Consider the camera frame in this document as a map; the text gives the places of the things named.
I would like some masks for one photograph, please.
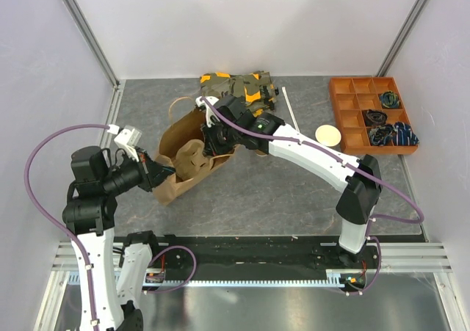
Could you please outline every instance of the brown bag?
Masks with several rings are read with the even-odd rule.
[[[170,121],[173,121],[171,115],[173,105],[182,99],[185,98],[179,98],[171,104],[168,112]],[[153,194],[162,205],[168,205],[201,182],[234,154],[232,150],[220,156],[205,157],[203,155],[204,136],[200,127],[205,122],[205,112],[193,109],[163,133],[155,161],[175,167],[176,173],[153,190]]]

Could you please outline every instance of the gray tabletop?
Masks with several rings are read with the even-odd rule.
[[[274,78],[286,87],[300,131],[314,139],[322,124],[334,125],[327,76]],[[181,96],[199,95],[198,79],[150,79],[126,82],[116,123],[143,131],[139,146],[153,154],[169,127],[168,107]],[[276,115],[291,123],[282,93]],[[175,119],[189,112],[190,101],[174,107]],[[377,156],[383,179],[408,193],[398,156]],[[341,218],[335,211],[340,193],[315,175],[286,160],[259,157],[240,149],[236,155],[195,188],[169,206],[152,194],[132,189],[121,195],[115,216],[116,234],[138,230],[179,236],[213,235],[337,235]],[[414,218],[413,209],[384,189],[376,212]],[[418,225],[377,221],[372,234],[419,234]]]

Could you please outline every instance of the orange compartment box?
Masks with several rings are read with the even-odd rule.
[[[384,109],[379,95],[385,91],[396,92],[399,96],[399,108]],[[336,126],[341,132],[341,151],[350,155],[414,153],[418,145],[395,146],[390,142],[386,146],[372,146],[369,142],[369,130],[364,122],[363,112],[376,109],[387,114],[387,123],[405,122],[410,124],[406,115],[403,99],[395,80],[389,77],[353,77],[331,78],[330,97],[336,118]]]

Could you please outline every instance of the floor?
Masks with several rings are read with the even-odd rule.
[[[144,331],[450,330],[432,274],[382,274],[354,300],[334,292],[189,287],[142,295],[140,308]],[[55,331],[79,326],[80,305],[79,286],[68,285]]]
[[[334,125],[327,76],[274,78],[286,87],[300,131],[314,139],[322,124]],[[181,96],[198,96],[198,79],[129,80],[116,123],[143,131],[139,146],[154,154],[170,125],[168,108]],[[278,98],[276,115],[292,123],[286,102]],[[192,109],[185,100],[174,106],[178,119]],[[408,193],[398,156],[378,156],[383,179]],[[258,157],[241,149],[227,164],[169,206],[139,189],[121,195],[115,215],[118,236],[138,230],[179,236],[213,235],[338,235],[341,218],[335,206],[340,197],[315,175],[273,156]],[[414,218],[413,209],[386,189],[376,212]],[[420,234],[418,225],[379,221],[373,234]]]

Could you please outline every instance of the camouflage clothing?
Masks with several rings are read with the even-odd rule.
[[[271,81],[269,72],[257,71],[243,76],[227,73],[207,73],[200,78],[202,96],[221,98],[233,95],[243,98],[246,107],[255,115],[263,110],[274,110],[279,93]]]

